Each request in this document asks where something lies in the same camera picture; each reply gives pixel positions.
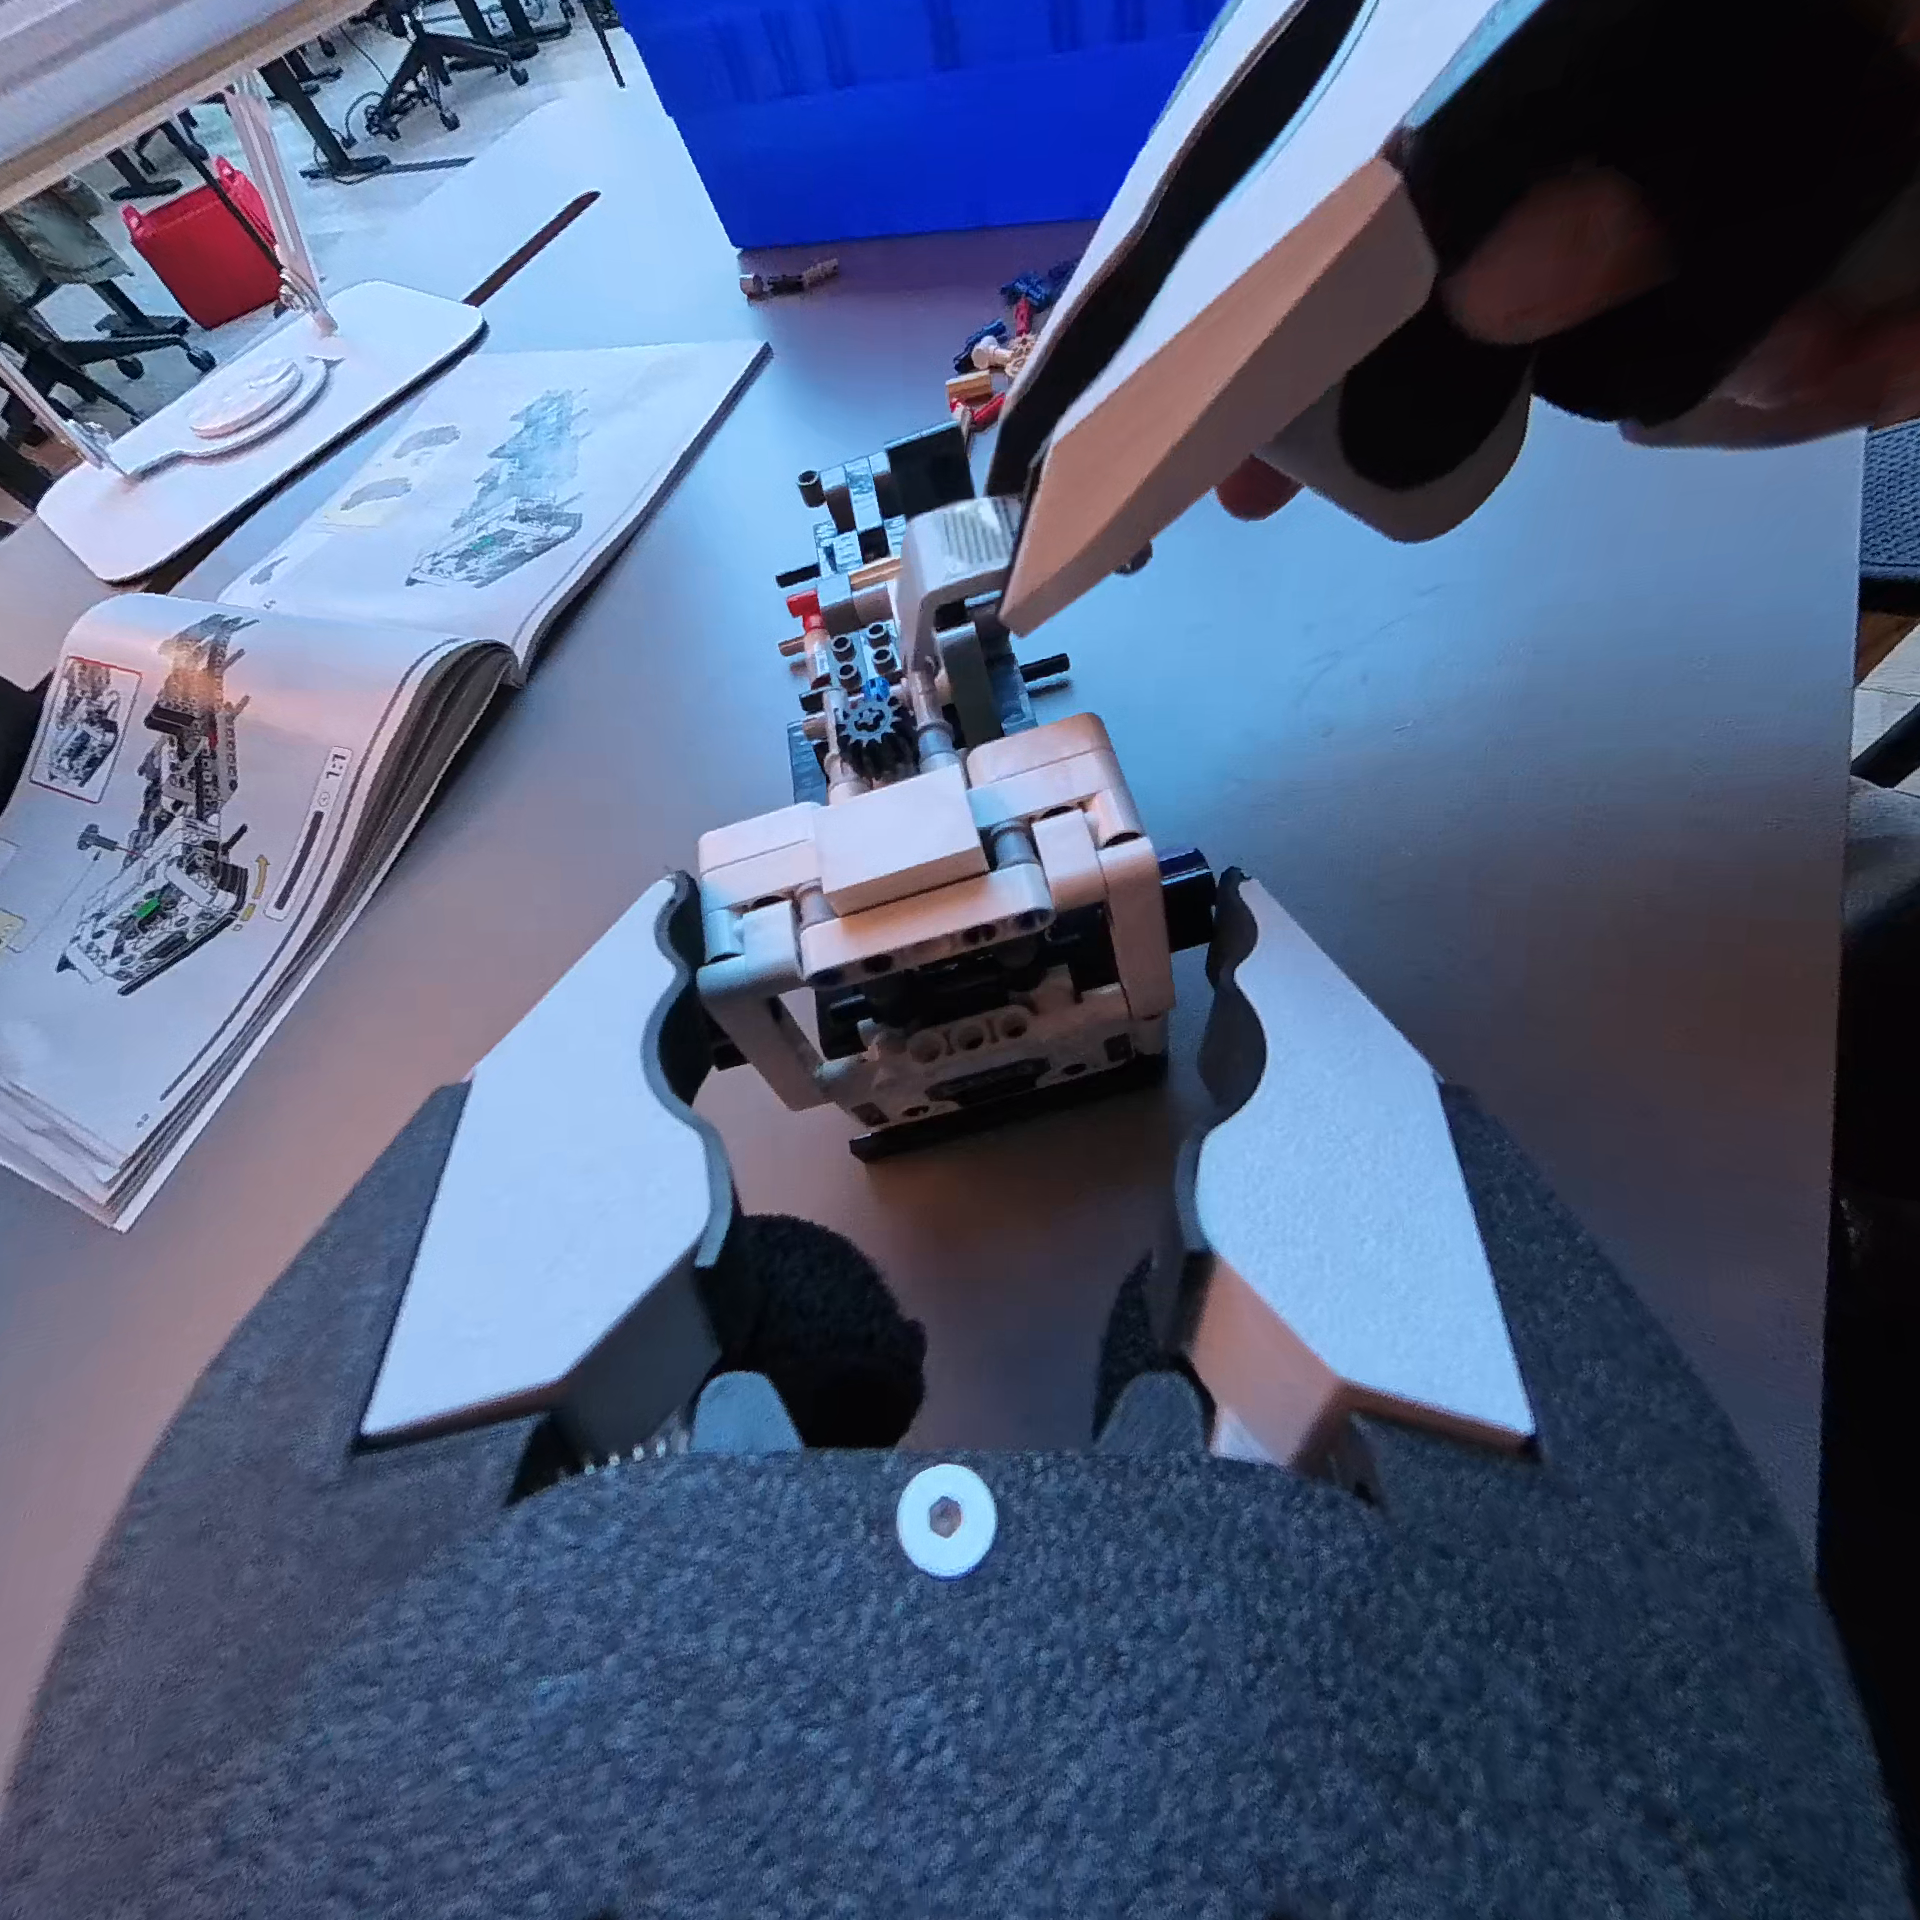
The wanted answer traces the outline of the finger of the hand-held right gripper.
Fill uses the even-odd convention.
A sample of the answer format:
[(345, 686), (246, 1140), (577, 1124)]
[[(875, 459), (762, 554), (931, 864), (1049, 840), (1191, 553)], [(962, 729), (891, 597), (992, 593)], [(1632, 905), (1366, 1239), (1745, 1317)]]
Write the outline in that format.
[(995, 449), (1023, 504), (1002, 621), (1035, 633), (1152, 545), (1410, 320), (1435, 277), (1389, 157), (1295, 157), (1202, 223), (1113, 358), (1019, 453), (1073, 343), (1055, 327)]
[[(1030, 453), (1113, 361), (1178, 254), (1220, 205), (1275, 162), (1374, 155), (1393, 162), (1397, 137), (1442, 73), (1442, 5), (1224, 9), (1101, 219), (1069, 292), (1015, 384), (1007, 410), (1030, 367), (1047, 364), (1051, 331), (1067, 324), (1069, 348), (1041, 374), (1041, 399), (1030, 404), (1039, 422), (1017, 431), (1017, 453)], [(1408, 396), (1413, 376), (1403, 376), (1400, 386), (1385, 376), (1363, 379), (1368, 357), (1425, 311), (1433, 291), (1413, 318), (1368, 346), (1302, 417), (1248, 459), (1339, 504), (1442, 502), (1442, 476), (1418, 482), (1406, 476), (1420, 447)], [(988, 492), (1023, 492), (1013, 465), (1011, 455), (992, 453)]]

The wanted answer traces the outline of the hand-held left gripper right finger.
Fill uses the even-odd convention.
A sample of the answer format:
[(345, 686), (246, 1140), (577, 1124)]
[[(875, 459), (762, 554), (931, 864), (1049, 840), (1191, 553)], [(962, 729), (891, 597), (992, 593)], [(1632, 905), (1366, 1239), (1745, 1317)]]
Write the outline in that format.
[(1537, 1417), (1428, 1058), (1227, 871), (1183, 1151), (1177, 1340), (1208, 1448), (1322, 1476), (1352, 1418), (1524, 1455)]

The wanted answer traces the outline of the person's right hand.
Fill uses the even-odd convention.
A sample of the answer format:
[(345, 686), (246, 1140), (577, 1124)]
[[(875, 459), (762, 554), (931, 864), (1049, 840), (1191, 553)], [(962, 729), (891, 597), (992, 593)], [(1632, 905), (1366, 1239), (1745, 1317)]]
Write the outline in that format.
[[(1638, 192), (1608, 171), (1535, 189), (1442, 285), (1453, 320), (1489, 346), (1539, 346), (1653, 292), (1669, 245)], [(1788, 309), (1704, 403), (1653, 449), (1761, 450), (1919, 414), (1916, 191), (1818, 288)]]

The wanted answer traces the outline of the pile of small lego pins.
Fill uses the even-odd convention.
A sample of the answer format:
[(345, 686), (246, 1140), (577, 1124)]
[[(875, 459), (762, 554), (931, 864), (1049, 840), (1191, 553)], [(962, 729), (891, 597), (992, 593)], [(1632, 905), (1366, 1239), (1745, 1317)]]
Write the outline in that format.
[(974, 328), (954, 354), (945, 399), (965, 447), (1000, 421), (1078, 267), (1080, 258), (1069, 257), (1007, 281), (999, 288), (1000, 314)]

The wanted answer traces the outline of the open instruction booklet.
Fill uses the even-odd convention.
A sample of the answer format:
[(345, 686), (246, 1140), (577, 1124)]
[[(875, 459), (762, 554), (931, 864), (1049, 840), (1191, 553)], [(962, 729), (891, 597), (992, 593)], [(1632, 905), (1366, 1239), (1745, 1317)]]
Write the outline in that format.
[(2, 1163), (127, 1228), (765, 343), (483, 353), (217, 598), (5, 684)]

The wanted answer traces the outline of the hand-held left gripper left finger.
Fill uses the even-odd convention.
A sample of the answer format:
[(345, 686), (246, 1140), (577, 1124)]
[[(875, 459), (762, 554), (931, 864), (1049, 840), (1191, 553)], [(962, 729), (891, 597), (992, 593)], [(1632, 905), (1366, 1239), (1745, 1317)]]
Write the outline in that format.
[(690, 876), (662, 876), (470, 1070), (362, 1445), (546, 1417), (573, 1453), (632, 1455), (704, 1386), (736, 1189), (695, 1109), (703, 931)]

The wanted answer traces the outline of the grey lego panel piece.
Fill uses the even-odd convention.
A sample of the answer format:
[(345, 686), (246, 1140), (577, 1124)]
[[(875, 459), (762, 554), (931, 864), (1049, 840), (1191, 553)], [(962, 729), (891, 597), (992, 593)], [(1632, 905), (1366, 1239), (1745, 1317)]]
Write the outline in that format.
[(965, 746), (1033, 727), (1015, 642), (999, 616), (1023, 526), (1015, 495), (969, 496), (913, 517), (903, 534), (895, 612), (903, 674), (947, 686)]

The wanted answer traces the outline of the lego truck chassis model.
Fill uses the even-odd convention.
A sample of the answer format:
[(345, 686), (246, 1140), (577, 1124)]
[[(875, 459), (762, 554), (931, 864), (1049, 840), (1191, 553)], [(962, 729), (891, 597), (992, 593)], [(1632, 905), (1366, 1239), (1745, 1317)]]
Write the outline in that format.
[(1207, 858), (1157, 851), (1099, 717), (1039, 717), (1067, 656), (1015, 646), (1030, 727), (979, 746), (903, 674), (905, 526), (983, 496), (973, 444), (950, 421), (797, 487), (793, 800), (697, 852), (714, 1063), (841, 1112), (870, 1167), (1157, 1089), (1174, 959), (1212, 937)]

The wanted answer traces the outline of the wooden document holder stand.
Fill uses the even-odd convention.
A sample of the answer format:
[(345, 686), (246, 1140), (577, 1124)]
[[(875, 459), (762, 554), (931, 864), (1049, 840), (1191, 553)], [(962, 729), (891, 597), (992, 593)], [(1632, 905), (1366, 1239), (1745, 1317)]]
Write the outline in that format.
[(100, 161), (217, 95), (273, 225), (286, 314), (187, 396), (104, 440), (27, 374), (5, 386), (68, 449), (35, 519), (100, 582), (155, 577), (445, 372), (477, 306), (388, 281), (326, 292), (276, 147), (262, 71), (348, 2), (23, 2), (2, 9), (2, 202)]

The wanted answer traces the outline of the blue plastic bin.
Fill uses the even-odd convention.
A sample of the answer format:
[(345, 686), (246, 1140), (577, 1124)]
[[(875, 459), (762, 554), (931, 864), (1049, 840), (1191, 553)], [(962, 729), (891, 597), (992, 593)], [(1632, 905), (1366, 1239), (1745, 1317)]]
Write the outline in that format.
[(623, 2), (743, 253), (1101, 219), (1218, 2)]

